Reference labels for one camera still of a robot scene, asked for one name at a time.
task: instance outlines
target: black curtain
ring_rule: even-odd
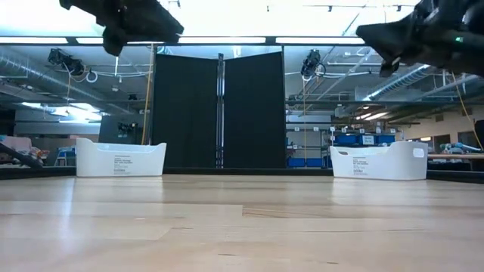
[[[281,52],[225,62],[224,167],[285,168]]]
[[[157,55],[151,141],[167,143],[165,167],[216,167],[217,66]]]

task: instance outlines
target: wooden floor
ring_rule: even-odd
[[[484,186],[329,177],[0,181],[0,271],[484,271]]]

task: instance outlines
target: black partition panel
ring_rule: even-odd
[[[157,55],[152,144],[166,167],[216,167],[217,60]]]
[[[281,52],[225,62],[224,167],[285,168]]]

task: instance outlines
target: white plastic bin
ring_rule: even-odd
[[[166,144],[95,144],[76,139],[78,177],[161,176]]]
[[[331,147],[334,176],[396,181],[427,177],[428,145],[398,141],[389,147]]]

